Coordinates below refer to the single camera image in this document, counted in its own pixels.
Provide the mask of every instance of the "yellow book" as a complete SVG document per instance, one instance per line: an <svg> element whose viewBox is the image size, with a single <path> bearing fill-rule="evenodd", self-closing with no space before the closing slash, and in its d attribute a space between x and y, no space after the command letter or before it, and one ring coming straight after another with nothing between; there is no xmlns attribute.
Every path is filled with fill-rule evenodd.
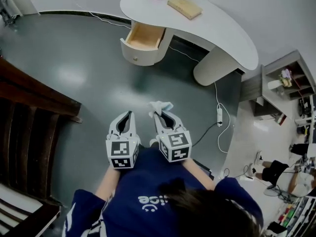
<svg viewBox="0 0 316 237"><path fill-rule="evenodd" d="M202 8L190 0L169 0L167 4L190 20L202 13Z"/></svg>

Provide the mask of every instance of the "open drawer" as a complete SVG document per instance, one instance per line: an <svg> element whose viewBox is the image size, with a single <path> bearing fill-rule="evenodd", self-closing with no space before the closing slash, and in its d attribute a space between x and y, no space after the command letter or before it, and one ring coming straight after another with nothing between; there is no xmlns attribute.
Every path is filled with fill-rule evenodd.
<svg viewBox="0 0 316 237"><path fill-rule="evenodd" d="M164 30L164 27L136 22L126 40L120 39L124 58L139 66L153 65Z"/></svg>

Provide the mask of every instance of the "forearm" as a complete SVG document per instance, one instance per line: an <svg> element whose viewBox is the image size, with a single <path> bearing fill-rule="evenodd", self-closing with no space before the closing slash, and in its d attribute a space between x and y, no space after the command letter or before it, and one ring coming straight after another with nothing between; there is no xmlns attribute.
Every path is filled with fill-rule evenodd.
<svg viewBox="0 0 316 237"><path fill-rule="evenodd" d="M214 190L215 184L212 179L205 174L203 170L192 160L187 159L183 161L182 165L189 171L197 180L207 189Z"/></svg>
<svg viewBox="0 0 316 237"><path fill-rule="evenodd" d="M105 173L103 180L96 191L95 195L104 201L107 201L111 193L116 189L119 182L120 172L113 169L111 166Z"/></svg>
<svg viewBox="0 0 316 237"><path fill-rule="evenodd" d="M298 175L298 173L295 173L292 177L292 180L291 180L290 185L288 186L288 190L287 190L289 193L292 193L293 190L295 189L297 175Z"/></svg>

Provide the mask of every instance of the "gray floor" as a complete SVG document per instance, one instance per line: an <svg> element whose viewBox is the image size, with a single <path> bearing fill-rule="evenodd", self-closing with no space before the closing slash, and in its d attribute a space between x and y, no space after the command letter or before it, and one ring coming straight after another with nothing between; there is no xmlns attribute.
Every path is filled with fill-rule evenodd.
<svg viewBox="0 0 316 237"><path fill-rule="evenodd" d="M168 50L165 58L151 67L127 62L120 38L128 29L96 18L73 15L32 15L17 20L0 38L5 59L55 90L82 103L82 124L71 123L60 136L54 167L52 193L66 207L76 189L95 191L108 168L105 140L111 121L132 110L143 145L156 136L146 104L170 101L190 131L193 142L216 122L214 85L195 83L196 62ZM176 41L172 47L201 59L203 55ZM230 129L221 137L227 151L233 134L241 75L233 72L217 83L218 98L229 111ZM192 157L216 175L226 154L217 147L217 136L227 124L212 128L193 149Z"/></svg>

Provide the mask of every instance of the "navy blue shirt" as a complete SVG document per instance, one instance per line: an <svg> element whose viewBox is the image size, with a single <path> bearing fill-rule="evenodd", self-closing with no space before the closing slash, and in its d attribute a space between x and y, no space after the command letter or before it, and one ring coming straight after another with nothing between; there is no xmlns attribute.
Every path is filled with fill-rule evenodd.
<svg viewBox="0 0 316 237"><path fill-rule="evenodd" d="M169 163L158 148L145 149L133 169L122 171L115 195L107 202L84 190L75 192L63 236L178 236L176 213L158 187L179 177L187 188L205 189L180 162ZM260 207L236 179L220 181L215 192L234 200L263 226Z"/></svg>

